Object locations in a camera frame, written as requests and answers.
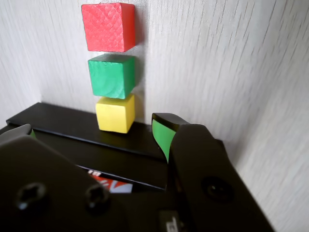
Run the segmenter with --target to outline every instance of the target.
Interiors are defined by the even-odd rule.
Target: white wall
[[[0,125],[35,102],[94,112],[81,5],[0,1]],[[176,113],[225,141],[278,231],[309,228],[309,1],[131,0],[138,121]]]

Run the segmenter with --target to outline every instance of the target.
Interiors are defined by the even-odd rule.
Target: cube
[[[135,58],[101,55],[88,61],[93,94],[125,99],[135,86]]]
[[[134,5],[82,5],[89,51],[125,52],[135,46]]]
[[[135,118],[134,95],[124,100],[102,97],[96,104],[96,113],[101,131],[127,133]]]

